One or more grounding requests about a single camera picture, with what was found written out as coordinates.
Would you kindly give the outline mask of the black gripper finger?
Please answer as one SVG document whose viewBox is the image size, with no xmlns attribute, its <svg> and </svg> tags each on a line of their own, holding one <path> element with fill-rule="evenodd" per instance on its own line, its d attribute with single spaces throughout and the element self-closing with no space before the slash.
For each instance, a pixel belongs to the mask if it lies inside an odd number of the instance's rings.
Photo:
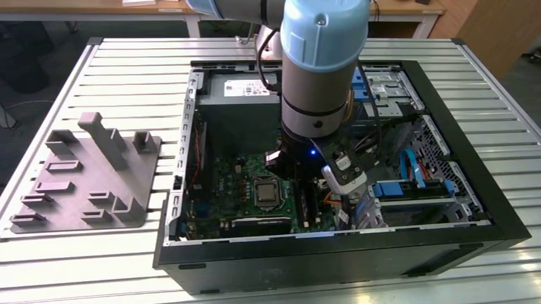
<svg viewBox="0 0 541 304">
<path fill-rule="evenodd" d="M 265 167 L 278 168 L 282 165 L 282 151 L 268 151 L 265 152 Z"/>
</svg>

